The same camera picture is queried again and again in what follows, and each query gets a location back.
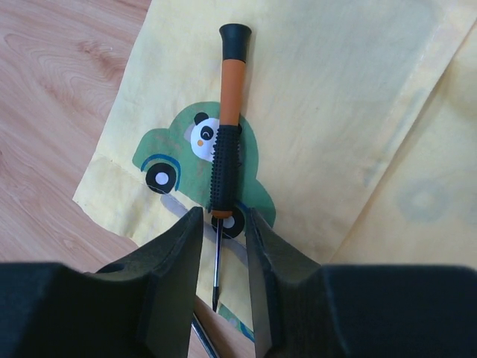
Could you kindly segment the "small screwdriver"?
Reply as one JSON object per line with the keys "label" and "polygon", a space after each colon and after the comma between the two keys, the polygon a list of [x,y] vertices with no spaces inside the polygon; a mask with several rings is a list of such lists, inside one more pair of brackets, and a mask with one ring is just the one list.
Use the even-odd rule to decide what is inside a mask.
{"label": "small screwdriver", "polygon": [[217,219],[212,309],[217,310],[220,286],[221,239],[224,220],[231,217],[239,177],[239,120],[246,78],[251,29],[239,23],[222,25],[219,126],[214,144],[210,184],[211,213]]}

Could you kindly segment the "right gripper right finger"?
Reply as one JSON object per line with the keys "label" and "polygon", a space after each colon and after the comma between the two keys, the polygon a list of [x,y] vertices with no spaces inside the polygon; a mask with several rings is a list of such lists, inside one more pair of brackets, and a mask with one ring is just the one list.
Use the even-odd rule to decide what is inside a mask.
{"label": "right gripper right finger", "polygon": [[247,214],[258,357],[474,357],[476,270],[321,265]]}

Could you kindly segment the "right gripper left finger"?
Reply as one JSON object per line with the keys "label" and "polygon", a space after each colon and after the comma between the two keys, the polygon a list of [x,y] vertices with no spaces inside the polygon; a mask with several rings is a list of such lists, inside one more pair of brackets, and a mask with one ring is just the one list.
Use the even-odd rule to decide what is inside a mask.
{"label": "right gripper left finger", "polygon": [[186,357],[203,211],[96,273],[1,265],[3,357]]}

